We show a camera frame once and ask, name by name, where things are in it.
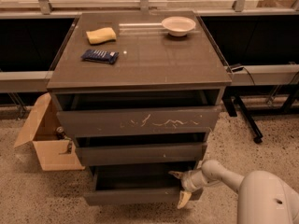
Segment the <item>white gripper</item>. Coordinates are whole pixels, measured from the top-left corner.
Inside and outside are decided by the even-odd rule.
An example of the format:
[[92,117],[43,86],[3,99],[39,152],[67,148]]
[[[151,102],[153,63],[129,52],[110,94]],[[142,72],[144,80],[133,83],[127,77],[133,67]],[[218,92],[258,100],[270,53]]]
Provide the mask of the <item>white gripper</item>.
[[191,192],[195,192],[203,187],[202,172],[200,169],[198,169],[190,170],[184,173],[179,171],[169,171],[168,173],[177,179],[181,179],[181,185],[185,189],[179,193],[177,209],[181,209],[191,198]]

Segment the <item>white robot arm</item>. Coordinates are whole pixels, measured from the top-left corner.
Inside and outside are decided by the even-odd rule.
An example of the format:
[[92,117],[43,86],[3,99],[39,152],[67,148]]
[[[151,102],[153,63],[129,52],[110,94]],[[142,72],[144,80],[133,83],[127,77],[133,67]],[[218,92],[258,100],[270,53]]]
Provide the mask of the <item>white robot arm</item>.
[[169,174],[181,182],[178,209],[197,190],[222,183],[238,195],[237,224],[299,224],[299,194],[269,172],[253,171],[243,176],[218,161],[206,160],[196,170]]

